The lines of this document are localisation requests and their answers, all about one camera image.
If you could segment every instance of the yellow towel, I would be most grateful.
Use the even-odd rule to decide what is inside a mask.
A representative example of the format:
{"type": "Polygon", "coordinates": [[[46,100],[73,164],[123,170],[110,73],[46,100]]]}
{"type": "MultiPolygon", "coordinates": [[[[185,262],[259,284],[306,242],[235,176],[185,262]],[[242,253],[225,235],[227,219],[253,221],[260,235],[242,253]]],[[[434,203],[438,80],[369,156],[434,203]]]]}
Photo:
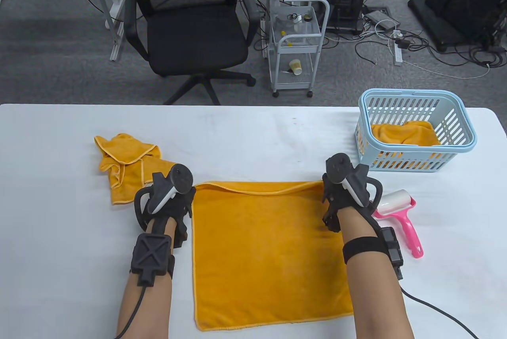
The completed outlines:
{"type": "Polygon", "coordinates": [[[433,126],[426,121],[410,121],[404,125],[372,125],[373,135],[386,144],[418,145],[432,147],[440,145],[433,126]]]}
{"type": "Polygon", "coordinates": [[[156,145],[144,144],[134,137],[120,133],[107,141],[100,136],[95,143],[103,154],[100,171],[109,171],[113,204],[130,203],[135,193],[153,182],[153,173],[167,176],[174,162],[162,160],[156,145]]]}
{"type": "Polygon", "coordinates": [[[197,186],[195,319],[202,331],[352,315],[343,238],[322,182],[197,186]]]}

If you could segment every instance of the light blue plastic basket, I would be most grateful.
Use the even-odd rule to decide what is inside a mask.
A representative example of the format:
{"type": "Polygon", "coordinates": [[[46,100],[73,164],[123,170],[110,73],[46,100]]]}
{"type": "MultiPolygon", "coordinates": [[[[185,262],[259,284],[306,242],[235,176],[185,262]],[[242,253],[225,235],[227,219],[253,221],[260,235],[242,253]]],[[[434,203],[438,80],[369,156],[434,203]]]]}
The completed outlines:
{"type": "Polygon", "coordinates": [[[458,153],[471,151],[477,135],[461,99],[448,91],[371,89],[359,100],[355,130],[360,163],[376,171],[436,172],[458,153]],[[442,145],[391,145],[372,134],[373,124],[428,121],[442,145]]]}

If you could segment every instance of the gray carpet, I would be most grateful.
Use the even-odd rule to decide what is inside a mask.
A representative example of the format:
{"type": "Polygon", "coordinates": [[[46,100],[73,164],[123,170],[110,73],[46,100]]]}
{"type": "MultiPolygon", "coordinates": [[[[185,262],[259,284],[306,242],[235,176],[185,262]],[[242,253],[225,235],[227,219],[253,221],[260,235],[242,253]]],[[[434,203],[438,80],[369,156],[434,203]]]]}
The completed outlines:
{"type": "MultiPolygon", "coordinates": [[[[389,6],[402,28],[421,30],[407,0],[368,0],[367,4],[389,6]]],[[[145,35],[143,20],[139,21],[139,31],[145,35]]],[[[86,0],[3,0],[0,103],[161,104],[185,80],[183,76],[160,78],[126,42],[121,60],[109,62],[110,40],[103,17],[86,0]]],[[[177,55],[178,47],[173,49],[177,55]]],[[[333,106],[355,106],[361,93],[372,87],[445,89],[457,93],[469,107],[492,109],[507,127],[507,66],[493,69],[483,78],[458,80],[407,64],[395,67],[387,47],[363,44],[358,49],[378,65],[357,57],[353,44],[325,50],[312,99],[303,91],[285,91],[274,99],[267,62],[253,49],[247,62],[235,69],[251,72],[257,85],[247,88],[224,81],[216,82],[215,89],[224,105],[333,106]]],[[[453,56],[446,55],[445,59],[459,63],[460,58],[453,56]]],[[[472,64],[445,66],[427,51],[406,54],[404,58],[462,78],[485,73],[472,64]]],[[[210,104],[210,100],[202,88],[195,88],[179,103],[210,104]]]]}

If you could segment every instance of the chair wheel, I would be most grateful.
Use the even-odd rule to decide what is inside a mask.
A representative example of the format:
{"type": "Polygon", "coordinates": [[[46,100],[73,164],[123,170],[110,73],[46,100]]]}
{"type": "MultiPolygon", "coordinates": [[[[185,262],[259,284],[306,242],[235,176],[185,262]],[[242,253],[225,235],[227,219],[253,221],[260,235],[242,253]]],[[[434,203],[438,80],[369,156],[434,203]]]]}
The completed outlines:
{"type": "Polygon", "coordinates": [[[255,80],[255,78],[254,78],[253,76],[251,76],[250,78],[248,78],[248,79],[246,80],[246,85],[247,85],[248,87],[253,87],[253,86],[255,86],[255,83],[256,83],[256,82],[257,82],[257,80],[255,80]]]}

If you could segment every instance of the human arm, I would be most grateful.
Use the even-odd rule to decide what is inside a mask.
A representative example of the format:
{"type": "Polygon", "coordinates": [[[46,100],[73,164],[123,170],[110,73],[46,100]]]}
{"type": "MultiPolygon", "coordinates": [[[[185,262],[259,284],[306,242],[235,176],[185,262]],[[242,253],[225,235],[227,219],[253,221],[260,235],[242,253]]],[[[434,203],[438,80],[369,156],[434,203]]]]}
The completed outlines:
{"type": "MultiPolygon", "coordinates": [[[[148,224],[146,232],[152,231],[154,220],[148,224]]],[[[171,217],[165,226],[167,236],[171,238],[171,254],[174,245],[176,221],[171,217]]],[[[141,286],[137,286],[138,275],[131,273],[120,308],[116,335],[125,328],[141,295],[141,286]]],[[[172,278],[169,273],[157,276],[154,286],[147,287],[139,310],[122,339],[167,339],[169,334],[169,315],[171,310],[172,278]]]]}
{"type": "MultiPolygon", "coordinates": [[[[338,210],[343,242],[377,236],[353,207],[338,210]]],[[[380,252],[362,252],[347,262],[357,339],[413,339],[402,292],[391,260],[380,252]]]]}

